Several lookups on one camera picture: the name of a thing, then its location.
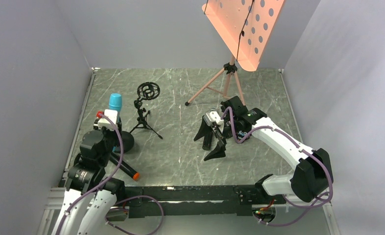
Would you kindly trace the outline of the black round-base mic stand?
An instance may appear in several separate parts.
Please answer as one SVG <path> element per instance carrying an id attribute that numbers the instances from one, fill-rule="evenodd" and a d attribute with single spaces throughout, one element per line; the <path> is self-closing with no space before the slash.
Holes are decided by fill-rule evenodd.
<path id="1" fill-rule="evenodd" d="M 121 131 L 120 135 L 121 135 L 122 143 L 123 143 L 123 152 L 127 153 L 135 145 L 134 137 L 132 136 L 131 133 L 126 132 L 126 131 Z"/>

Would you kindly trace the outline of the blue toy microphone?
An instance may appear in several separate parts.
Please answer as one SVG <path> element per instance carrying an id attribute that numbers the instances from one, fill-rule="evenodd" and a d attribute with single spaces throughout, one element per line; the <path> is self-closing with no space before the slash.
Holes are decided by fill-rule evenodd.
<path id="1" fill-rule="evenodd" d="M 118 112 L 118 115 L 117 115 L 117 127 L 119 129 L 119 132 L 121 132 L 121 118 L 120 118 L 121 108 L 122 108 L 122 96 L 121 96 L 121 94 L 112 93 L 110 95 L 110 99 L 109 99 L 109 109 L 110 110 L 115 110 L 115 111 Z M 119 141 L 116 142 L 116 145 L 113 148 L 113 152 L 116 153 L 116 154 L 120 154 L 121 153 Z"/>

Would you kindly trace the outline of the black glitter microphone silver head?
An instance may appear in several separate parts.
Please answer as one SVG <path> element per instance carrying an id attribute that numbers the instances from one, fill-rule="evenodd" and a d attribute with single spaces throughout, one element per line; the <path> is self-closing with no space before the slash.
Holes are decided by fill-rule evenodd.
<path id="1" fill-rule="evenodd" d="M 202 149 L 206 151 L 210 151 L 212 148 L 212 141 L 213 141 L 213 132 L 210 130 L 210 131 L 207 131 L 203 136 Z"/>

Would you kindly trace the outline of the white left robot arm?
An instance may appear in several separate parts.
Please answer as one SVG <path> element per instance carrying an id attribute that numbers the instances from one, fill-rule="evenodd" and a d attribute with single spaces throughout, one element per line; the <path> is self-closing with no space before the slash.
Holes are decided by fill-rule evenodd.
<path id="1" fill-rule="evenodd" d="M 111 207 L 126 195 L 124 181 L 105 177 L 113 147 L 121 142 L 117 127 L 87 132 L 77 161 L 68 171 L 54 235 L 93 235 Z"/>

